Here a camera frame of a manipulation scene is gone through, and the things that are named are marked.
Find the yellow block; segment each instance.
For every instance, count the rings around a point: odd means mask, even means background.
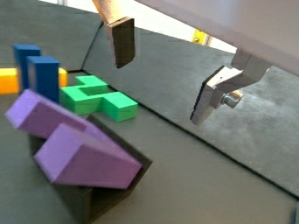
[[[61,88],[69,86],[69,72],[61,67]],[[0,68],[0,95],[19,93],[17,68]]]
[[[206,43],[207,34],[203,31],[195,30],[193,42],[203,45]]]

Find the building block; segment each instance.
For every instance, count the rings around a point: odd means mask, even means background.
[[[61,88],[66,88],[69,86],[69,72],[62,67],[59,69],[59,76]]]
[[[61,104],[78,115],[103,111],[117,122],[137,117],[138,103],[121,92],[107,93],[109,84],[95,75],[77,77],[78,86],[61,89]]]
[[[30,88],[27,57],[41,56],[42,49],[37,45],[14,45],[14,57],[18,69],[19,88],[25,91]]]
[[[141,168],[135,179],[126,190],[109,189],[102,187],[87,187],[75,185],[51,185],[59,194],[77,221],[90,224],[95,221],[135,190],[139,181],[151,166],[153,160],[135,148],[133,144],[99,120],[98,115],[90,115],[87,120],[109,135],[109,137],[122,146],[130,155],[141,162]],[[46,140],[37,136],[30,136],[33,151],[42,148]]]
[[[61,67],[61,88],[69,86],[69,72]],[[21,92],[17,68],[0,68],[0,95],[18,94]]]
[[[61,123],[67,123],[94,137],[103,137],[93,123],[31,89],[23,91],[13,107],[7,110],[6,117],[17,129],[26,130],[42,138],[50,137]]]
[[[55,184],[127,189],[141,163],[107,138],[62,123],[35,155],[35,161]]]
[[[0,68],[0,95],[19,93],[19,80],[15,68]]]
[[[61,102],[59,67],[61,62],[50,56],[27,57],[31,89],[41,95]]]

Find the blue block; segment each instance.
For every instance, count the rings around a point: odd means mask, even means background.
[[[41,56],[42,49],[37,45],[14,45],[14,57],[17,62],[18,69],[18,79],[21,91],[23,92],[30,88],[30,77],[29,77],[29,66],[27,66],[27,57],[29,56]]]
[[[31,89],[51,99],[61,102],[59,92],[59,67],[61,62],[50,56],[27,57]]]

